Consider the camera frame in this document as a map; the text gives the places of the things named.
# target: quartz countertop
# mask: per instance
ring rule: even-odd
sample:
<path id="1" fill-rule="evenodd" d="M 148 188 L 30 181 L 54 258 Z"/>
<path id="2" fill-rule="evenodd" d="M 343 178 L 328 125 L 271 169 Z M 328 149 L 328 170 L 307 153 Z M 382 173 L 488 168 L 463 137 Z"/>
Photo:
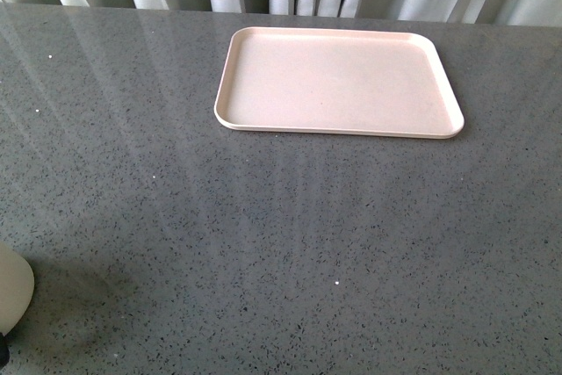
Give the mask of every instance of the quartz countertop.
<path id="1" fill-rule="evenodd" d="M 449 140 L 236 132 L 245 26 L 416 32 Z M 3 374 L 562 372 L 562 29 L 0 4 Z"/>

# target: white object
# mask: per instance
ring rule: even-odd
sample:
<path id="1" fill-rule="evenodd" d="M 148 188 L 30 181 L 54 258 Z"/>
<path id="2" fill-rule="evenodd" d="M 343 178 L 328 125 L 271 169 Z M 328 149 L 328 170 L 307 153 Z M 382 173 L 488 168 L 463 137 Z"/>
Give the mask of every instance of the white object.
<path id="1" fill-rule="evenodd" d="M 450 138 L 465 123 L 433 43 L 403 32 L 242 29 L 214 110 L 250 131 Z"/>
<path id="2" fill-rule="evenodd" d="M 0 242 L 0 333 L 8 334 L 29 306 L 33 271 L 27 261 Z"/>

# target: tray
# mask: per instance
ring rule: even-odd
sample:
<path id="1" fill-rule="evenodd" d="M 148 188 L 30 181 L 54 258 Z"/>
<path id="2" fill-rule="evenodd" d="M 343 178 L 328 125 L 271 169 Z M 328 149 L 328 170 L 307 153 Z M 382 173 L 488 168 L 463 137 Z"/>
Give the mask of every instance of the tray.
<path id="1" fill-rule="evenodd" d="M 404 32 L 241 29 L 214 112 L 248 131 L 450 138 L 465 123 L 433 43 Z"/>

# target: countertop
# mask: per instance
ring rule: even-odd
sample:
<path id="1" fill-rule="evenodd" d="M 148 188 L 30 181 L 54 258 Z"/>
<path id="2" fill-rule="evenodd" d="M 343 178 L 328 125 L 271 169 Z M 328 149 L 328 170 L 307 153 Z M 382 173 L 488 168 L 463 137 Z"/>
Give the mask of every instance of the countertop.
<path id="1" fill-rule="evenodd" d="M 245 26 L 417 32 L 449 140 L 236 132 Z M 0 4 L 3 374 L 561 373 L 562 29 Z"/>

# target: tray rim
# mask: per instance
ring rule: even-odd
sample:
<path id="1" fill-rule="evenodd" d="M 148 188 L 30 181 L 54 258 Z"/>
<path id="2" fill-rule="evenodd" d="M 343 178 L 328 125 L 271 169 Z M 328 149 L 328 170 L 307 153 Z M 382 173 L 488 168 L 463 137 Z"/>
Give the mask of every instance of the tray rim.
<path id="1" fill-rule="evenodd" d="M 442 84 L 442 80 L 446 81 L 446 88 L 450 94 L 450 98 L 446 98 L 445 107 L 447 113 L 450 116 L 450 122 L 453 125 L 453 129 L 448 133 L 425 133 L 425 132 L 394 132 L 394 131 L 381 131 L 381 130 L 361 130 L 361 129 L 339 129 L 339 128 L 328 128 L 328 127 L 302 127 L 302 126 L 265 126 L 265 125 L 244 125 L 240 123 L 233 123 L 223 118 L 220 115 L 219 106 L 220 100 L 226 94 L 224 92 L 224 84 L 231 68 L 236 69 L 236 63 L 231 60 L 234 55 L 234 45 L 236 43 L 241 44 L 247 35 L 253 32 L 260 33 L 280 33 L 285 34 L 299 33 L 299 35 L 315 35 L 318 34 L 322 37 L 338 37 L 345 38 L 351 37 L 357 38 L 376 38 L 377 35 L 393 36 L 394 38 L 407 40 L 416 40 L 418 44 L 423 45 L 422 48 L 424 52 L 428 55 L 430 60 L 432 72 L 438 72 L 440 76 L 435 75 L 436 83 Z M 389 137 L 400 137 L 400 138 L 423 138 L 423 139 L 448 139 L 456 136 L 465 126 L 465 117 L 460 110 L 457 98 L 450 86 L 449 78 L 445 73 L 443 63 L 439 58 L 439 54 L 436 50 L 433 41 L 427 37 L 417 34 L 415 32 L 393 32 L 393 31 L 376 31 L 376 30 L 348 30 L 348 29 L 335 29 L 335 28 L 310 28 L 310 27 L 284 27 L 284 26 L 247 26 L 236 31 L 231 39 L 228 46 L 227 58 L 225 59 L 225 66 L 222 70 L 222 76 L 220 78 L 220 85 L 217 93 L 217 97 L 214 102 L 214 115 L 221 125 L 233 129 L 236 131 L 250 131 L 250 132 L 274 132 L 274 133 L 332 133 L 332 134 L 350 134 L 350 135 L 365 135 L 365 136 L 389 136 Z"/>

